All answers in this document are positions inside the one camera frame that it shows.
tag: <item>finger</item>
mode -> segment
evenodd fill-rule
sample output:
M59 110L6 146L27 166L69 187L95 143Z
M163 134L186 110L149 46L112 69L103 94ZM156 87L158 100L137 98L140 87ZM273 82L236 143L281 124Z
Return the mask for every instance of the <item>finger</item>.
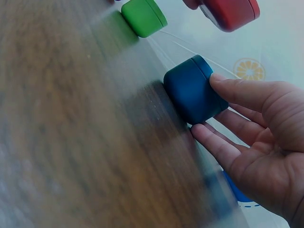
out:
M237 105L237 104L230 104L229 106L231 108L233 108L235 111L237 111L238 113L240 113L241 115L248 118L249 120L261 125L264 128L267 128L267 124L266 124L265 120L263 119L261 113L259 113L257 111L250 110L248 108L242 107L242 106Z
M248 149L245 146L236 144L235 142L231 141L229 138L227 138L226 136L224 136L223 134L221 134L220 132L218 132L215 128L213 128L210 124L208 123L204 123L203 124L205 127L208 128L208 130L210 130L212 133L214 133L215 135L217 135L218 137L222 138L223 140L225 140L226 142L230 143L231 145L233 145L235 148L237 148L240 152L242 152L243 150Z
M229 109L226 109L215 116L215 119L249 146L251 146L256 141L259 134L265 130L261 125L249 121Z
M194 125L191 132L225 170L230 170L233 161L241 154L237 148L202 124Z
M210 84L224 100L260 113L278 98L295 90L295 86L286 82L226 79L217 74L212 74Z
M193 9L196 10L199 6L198 1L196 1L196 0L183 0L183 1L192 10Z

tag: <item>hand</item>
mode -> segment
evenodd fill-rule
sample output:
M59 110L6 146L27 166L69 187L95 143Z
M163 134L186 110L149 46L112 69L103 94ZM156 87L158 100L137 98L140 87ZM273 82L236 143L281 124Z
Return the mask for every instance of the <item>hand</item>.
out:
M193 136L252 200L304 227L304 91L286 82L255 82L212 75L227 109L215 119L249 147L238 145L207 123Z
M183 0L184 3L190 8L196 10L200 4L199 0Z

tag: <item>green container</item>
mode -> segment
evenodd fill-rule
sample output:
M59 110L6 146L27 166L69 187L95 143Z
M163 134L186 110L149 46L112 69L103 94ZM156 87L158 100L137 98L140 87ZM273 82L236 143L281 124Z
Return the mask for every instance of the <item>green container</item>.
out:
M130 0L122 6L122 15L133 31L142 38L168 24L154 0Z

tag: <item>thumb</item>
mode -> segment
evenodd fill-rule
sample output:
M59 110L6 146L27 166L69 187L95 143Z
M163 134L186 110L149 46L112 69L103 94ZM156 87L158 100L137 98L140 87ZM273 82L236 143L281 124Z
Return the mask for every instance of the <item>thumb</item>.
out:
M297 89L287 82L260 82L226 79L218 74L210 77L212 88L224 100L263 112L277 99Z

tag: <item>lemon slice print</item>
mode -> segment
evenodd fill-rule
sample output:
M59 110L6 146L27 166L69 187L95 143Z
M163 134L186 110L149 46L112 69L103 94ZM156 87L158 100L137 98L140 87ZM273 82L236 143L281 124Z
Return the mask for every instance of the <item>lemon slice print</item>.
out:
M233 67L233 73L238 78L253 81L265 80L265 69L255 59L242 58L235 63Z

